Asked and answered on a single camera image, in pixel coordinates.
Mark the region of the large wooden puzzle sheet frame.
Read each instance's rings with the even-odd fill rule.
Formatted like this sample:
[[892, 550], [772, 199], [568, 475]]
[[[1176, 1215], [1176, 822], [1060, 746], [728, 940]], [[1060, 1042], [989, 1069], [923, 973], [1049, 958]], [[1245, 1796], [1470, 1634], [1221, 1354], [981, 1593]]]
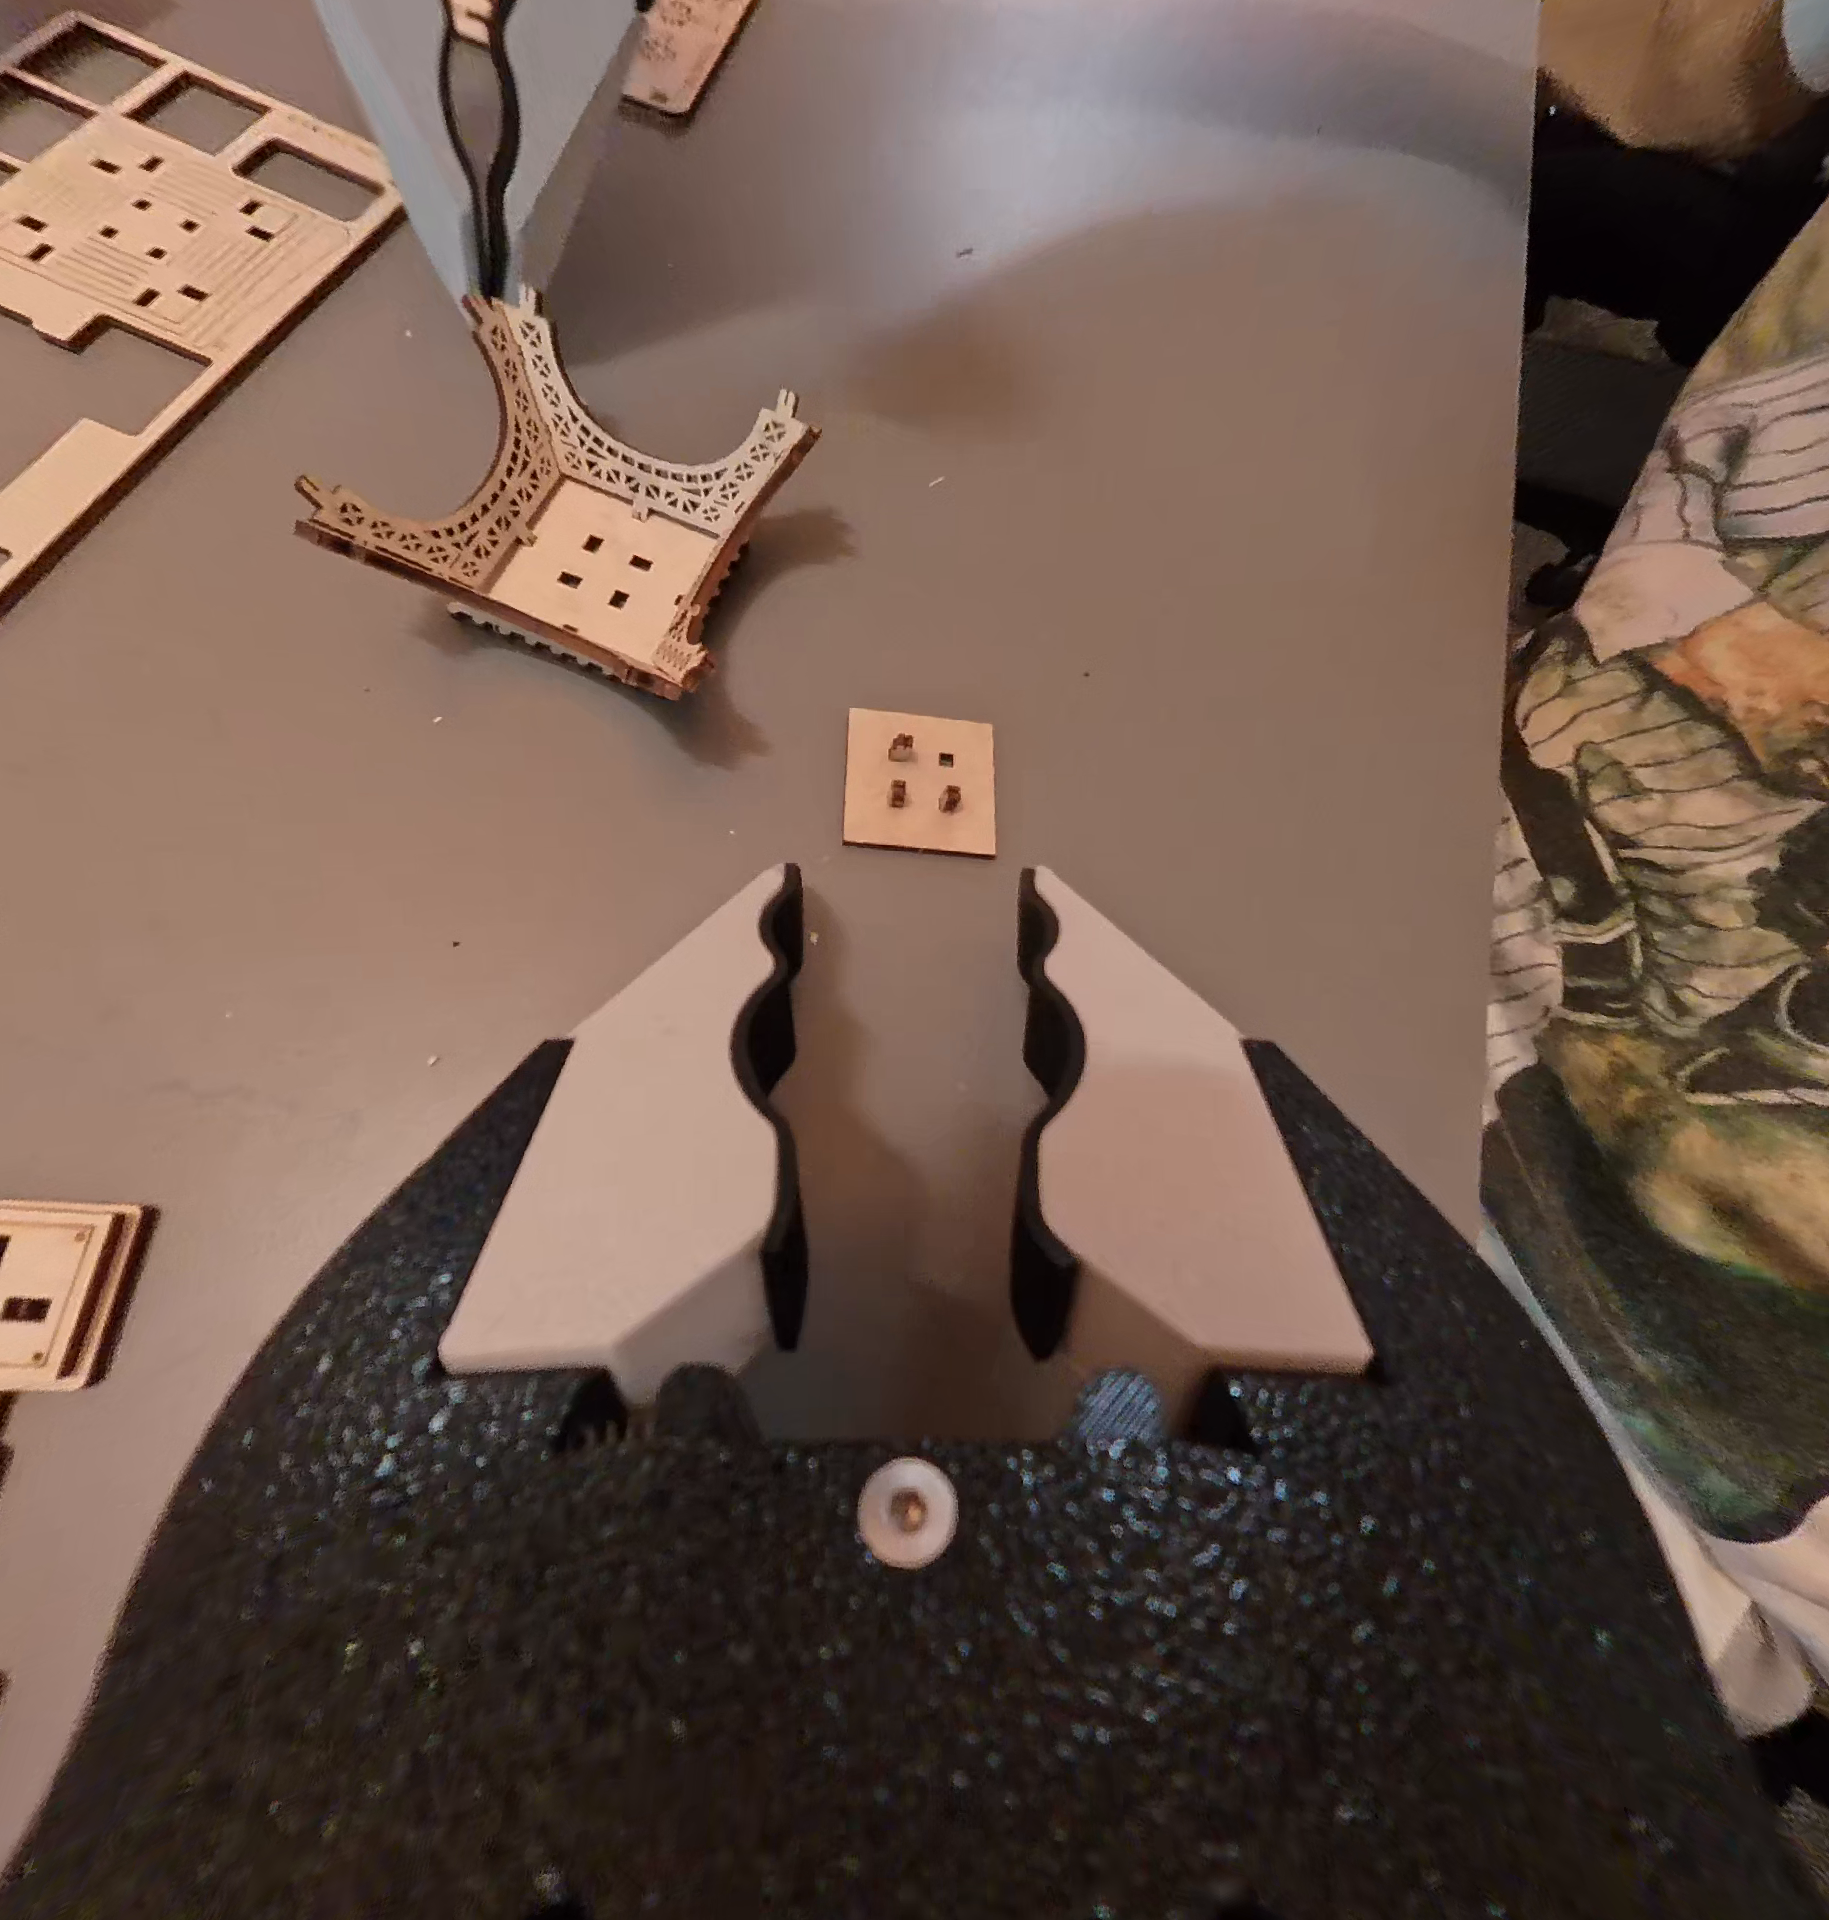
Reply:
[[67, 428], [0, 491], [0, 616], [403, 216], [379, 149], [90, 13], [0, 55], [63, 116], [0, 143], [0, 316], [75, 351], [108, 331], [198, 376], [134, 433]]

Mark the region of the wooden lattice tower base model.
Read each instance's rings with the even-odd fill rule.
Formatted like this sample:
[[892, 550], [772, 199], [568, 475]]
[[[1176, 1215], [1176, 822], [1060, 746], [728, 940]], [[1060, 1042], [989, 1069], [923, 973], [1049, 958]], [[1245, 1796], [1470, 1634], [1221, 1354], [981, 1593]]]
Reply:
[[712, 606], [818, 428], [783, 391], [728, 454], [667, 461], [587, 412], [533, 296], [471, 296], [465, 312], [499, 410], [482, 483], [449, 517], [420, 522], [301, 477], [299, 533], [442, 593], [495, 635], [681, 701], [714, 666]]

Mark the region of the square wooden panel with slots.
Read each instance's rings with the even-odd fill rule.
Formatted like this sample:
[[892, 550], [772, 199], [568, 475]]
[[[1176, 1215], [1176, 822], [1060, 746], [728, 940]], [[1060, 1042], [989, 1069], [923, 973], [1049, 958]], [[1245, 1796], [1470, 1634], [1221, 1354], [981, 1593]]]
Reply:
[[0, 1198], [0, 1396], [70, 1396], [106, 1371], [155, 1214]]

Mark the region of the grey desk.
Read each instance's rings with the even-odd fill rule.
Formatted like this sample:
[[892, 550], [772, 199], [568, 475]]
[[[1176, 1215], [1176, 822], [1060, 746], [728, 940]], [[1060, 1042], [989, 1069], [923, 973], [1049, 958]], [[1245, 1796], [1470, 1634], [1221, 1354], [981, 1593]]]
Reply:
[[[532, 1047], [805, 877], [803, 1438], [1018, 1438], [1046, 865], [1478, 1221], [1533, 6], [759, 5], [602, 155], [546, 308], [704, 461], [823, 435], [636, 700], [296, 539], [439, 517], [495, 397], [393, 235], [0, 620], [0, 1196], [160, 1212], [9, 1410], [0, 1874], [198, 1443]], [[996, 858], [844, 843], [856, 708], [996, 732]]]

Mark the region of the white printed shirt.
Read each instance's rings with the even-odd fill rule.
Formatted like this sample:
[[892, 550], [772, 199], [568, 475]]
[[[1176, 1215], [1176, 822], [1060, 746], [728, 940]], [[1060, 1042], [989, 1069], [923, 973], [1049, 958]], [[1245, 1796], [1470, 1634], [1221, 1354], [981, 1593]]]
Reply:
[[1748, 1737], [1829, 1694], [1829, 187], [1517, 645], [1487, 1248]]

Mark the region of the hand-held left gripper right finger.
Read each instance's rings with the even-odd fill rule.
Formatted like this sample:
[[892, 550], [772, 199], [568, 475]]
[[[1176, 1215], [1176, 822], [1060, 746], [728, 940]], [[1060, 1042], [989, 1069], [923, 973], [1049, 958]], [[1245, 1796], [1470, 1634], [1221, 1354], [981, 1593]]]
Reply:
[[1243, 1034], [1046, 866], [1018, 882], [1025, 1068], [1012, 1310], [1030, 1358], [1134, 1373], [1173, 1418], [1213, 1379], [1367, 1380], [1376, 1349]]

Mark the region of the wooden strip with holes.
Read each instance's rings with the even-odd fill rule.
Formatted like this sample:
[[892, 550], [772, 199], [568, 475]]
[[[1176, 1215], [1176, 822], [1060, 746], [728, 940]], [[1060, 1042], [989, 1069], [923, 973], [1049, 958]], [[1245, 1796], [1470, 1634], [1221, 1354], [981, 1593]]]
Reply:
[[667, 121], [686, 121], [755, 8], [757, 3], [650, 5], [624, 102]]

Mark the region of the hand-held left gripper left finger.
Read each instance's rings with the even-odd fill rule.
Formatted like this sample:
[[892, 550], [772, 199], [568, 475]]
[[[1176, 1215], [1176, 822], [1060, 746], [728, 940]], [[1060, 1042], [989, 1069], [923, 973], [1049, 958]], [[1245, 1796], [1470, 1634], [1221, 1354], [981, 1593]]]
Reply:
[[439, 1340], [460, 1379], [596, 1371], [626, 1406], [686, 1366], [741, 1373], [805, 1330], [797, 1060], [801, 869], [760, 872], [580, 1021]]

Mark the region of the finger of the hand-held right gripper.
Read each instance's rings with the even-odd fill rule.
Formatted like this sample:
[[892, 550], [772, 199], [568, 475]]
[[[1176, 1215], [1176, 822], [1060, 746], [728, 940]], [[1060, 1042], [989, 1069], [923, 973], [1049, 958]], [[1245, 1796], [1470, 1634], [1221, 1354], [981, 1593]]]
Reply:
[[505, 3], [490, 60], [490, 290], [544, 290], [587, 201], [641, 36], [636, 3]]
[[453, 296], [480, 292], [473, 187], [454, 126], [449, 3], [318, 3], [413, 232]]

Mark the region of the square wooden plate with pegs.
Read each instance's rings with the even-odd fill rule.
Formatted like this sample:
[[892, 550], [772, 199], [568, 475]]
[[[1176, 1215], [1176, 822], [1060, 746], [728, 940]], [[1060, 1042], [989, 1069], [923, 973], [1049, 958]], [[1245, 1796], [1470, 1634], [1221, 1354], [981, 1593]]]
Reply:
[[856, 708], [842, 839], [850, 846], [996, 858], [994, 727]]

